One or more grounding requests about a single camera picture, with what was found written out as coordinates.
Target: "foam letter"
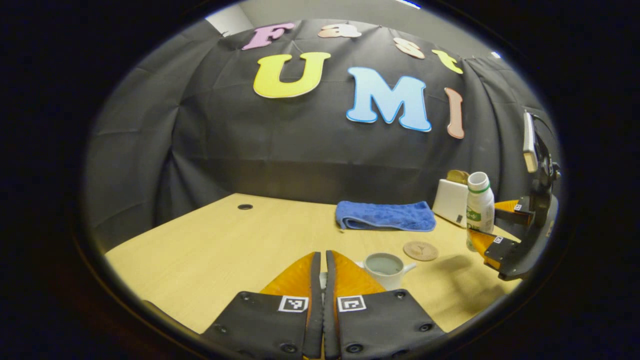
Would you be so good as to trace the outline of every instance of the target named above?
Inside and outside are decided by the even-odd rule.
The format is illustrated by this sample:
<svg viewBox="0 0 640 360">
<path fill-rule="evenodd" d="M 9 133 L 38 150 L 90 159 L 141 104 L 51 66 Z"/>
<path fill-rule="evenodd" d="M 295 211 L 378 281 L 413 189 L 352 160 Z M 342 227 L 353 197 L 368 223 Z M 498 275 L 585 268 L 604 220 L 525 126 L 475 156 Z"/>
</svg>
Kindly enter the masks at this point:
<svg viewBox="0 0 640 360">
<path fill-rule="evenodd" d="M 288 22 L 286 24 L 280 25 L 271 25 L 265 26 L 263 28 L 257 28 L 254 30 L 255 35 L 249 41 L 249 44 L 246 44 L 242 50 L 254 49 L 256 47 L 263 47 L 269 45 L 271 42 L 269 38 L 272 40 L 276 40 L 284 34 L 284 29 L 293 29 L 296 25 Z"/>
<path fill-rule="evenodd" d="M 441 50 L 431 50 L 431 52 L 438 55 L 438 57 L 440 58 L 440 61 L 442 61 L 444 66 L 451 69 L 451 71 L 457 72 L 458 74 L 462 74 L 462 69 L 453 65 L 454 63 L 457 63 L 456 59 L 452 58 L 447 53 Z"/>
<path fill-rule="evenodd" d="M 255 75 L 253 89 L 264 97 L 294 97 L 306 94 L 315 89 L 322 77 L 324 59 L 331 57 L 328 53 L 303 53 L 300 58 L 306 59 L 302 78 L 293 83 L 280 82 L 280 73 L 285 61 L 291 59 L 289 54 L 272 55 L 258 60 L 260 68 Z"/>
<path fill-rule="evenodd" d="M 424 54 L 420 51 L 420 47 L 409 40 L 403 38 L 394 38 L 396 47 L 405 54 L 409 54 L 414 58 L 424 59 Z"/>
<path fill-rule="evenodd" d="M 400 125 L 418 131 L 431 130 L 424 109 L 424 82 L 403 76 L 391 90 L 380 74 L 373 69 L 351 67 L 347 71 L 356 81 L 354 105 L 353 109 L 347 111 L 347 119 L 357 122 L 376 121 L 378 116 L 371 109 L 372 101 L 376 101 L 385 122 L 391 124 L 400 106 L 404 104 L 404 114 L 399 119 Z"/>
<path fill-rule="evenodd" d="M 465 137 L 465 130 L 462 128 L 462 96 L 452 88 L 444 88 L 444 92 L 449 97 L 449 126 L 447 132 L 456 139 Z"/>
<path fill-rule="evenodd" d="M 362 35 L 354 25 L 350 24 L 334 24 L 322 27 L 322 31 L 318 33 L 321 38 L 356 38 Z"/>
</svg>

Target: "gray wall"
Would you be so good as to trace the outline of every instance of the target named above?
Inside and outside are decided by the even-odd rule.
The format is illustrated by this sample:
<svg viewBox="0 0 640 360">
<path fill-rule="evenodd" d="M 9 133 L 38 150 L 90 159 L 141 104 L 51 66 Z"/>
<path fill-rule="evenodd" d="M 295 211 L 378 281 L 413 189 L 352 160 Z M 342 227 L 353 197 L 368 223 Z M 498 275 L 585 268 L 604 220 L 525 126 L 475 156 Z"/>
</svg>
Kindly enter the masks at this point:
<svg viewBox="0 0 640 360">
<path fill-rule="evenodd" d="M 255 27 L 288 20 L 346 19 L 404 31 L 463 58 L 488 56 L 492 51 L 447 20 L 395 0 L 247 0 L 239 5 Z"/>
</svg>

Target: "yellow letter u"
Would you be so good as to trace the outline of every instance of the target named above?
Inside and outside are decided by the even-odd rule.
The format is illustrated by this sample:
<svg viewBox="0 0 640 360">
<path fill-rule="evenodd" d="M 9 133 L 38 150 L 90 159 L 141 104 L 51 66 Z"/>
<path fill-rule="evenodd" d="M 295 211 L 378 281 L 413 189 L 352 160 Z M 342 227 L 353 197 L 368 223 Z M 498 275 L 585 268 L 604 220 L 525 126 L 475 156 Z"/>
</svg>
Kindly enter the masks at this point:
<svg viewBox="0 0 640 360">
<path fill-rule="evenodd" d="M 260 68 L 255 75 L 253 89 L 256 94 L 264 97 L 294 97 L 306 94 L 320 83 L 324 59 L 330 57 L 331 54 L 328 53 L 300 54 L 300 58 L 307 61 L 302 78 L 293 83 L 283 83 L 280 81 L 280 73 L 284 63 L 291 59 L 291 55 L 266 56 L 258 60 Z"/>
</svg>

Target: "white container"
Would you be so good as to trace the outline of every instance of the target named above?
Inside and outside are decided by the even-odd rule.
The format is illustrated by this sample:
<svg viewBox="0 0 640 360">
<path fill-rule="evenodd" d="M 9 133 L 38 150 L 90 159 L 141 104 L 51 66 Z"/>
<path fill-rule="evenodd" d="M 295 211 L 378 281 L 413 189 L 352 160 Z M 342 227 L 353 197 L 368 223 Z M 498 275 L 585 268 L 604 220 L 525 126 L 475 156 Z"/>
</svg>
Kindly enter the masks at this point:
<svg viewBox="0 0 640 360">
<path fill-rule="evenodd" d="M 482 231 L 493 232 L 495 204 L 489 177 L 484 172 L 474 172 L 467 179 L 467 227 Z M 467 248 L 476 251 L 467 233 Z"/>
</svg>

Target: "cup handle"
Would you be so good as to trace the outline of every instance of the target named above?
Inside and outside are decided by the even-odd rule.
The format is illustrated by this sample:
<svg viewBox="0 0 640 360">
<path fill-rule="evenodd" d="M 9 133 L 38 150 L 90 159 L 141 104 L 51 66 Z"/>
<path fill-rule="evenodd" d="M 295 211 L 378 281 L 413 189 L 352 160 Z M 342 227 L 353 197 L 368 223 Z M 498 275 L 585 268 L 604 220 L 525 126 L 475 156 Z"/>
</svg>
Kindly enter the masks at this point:
<svg viewBox="0 0 640 360">
<path fill-rule="evenodd" d="M 405 273 L 405 274 L 406 274 L 406 273 L 408 273 L 411 269 L 413 269 L 413 268 L 415 268 L 415 267 L 416 267 L 416 264 L 415 264 L 415 263 L 407 264 L 407 265 L 404 267 L 404 269 L 403 269 L 403 273 Z"/>
</svg>

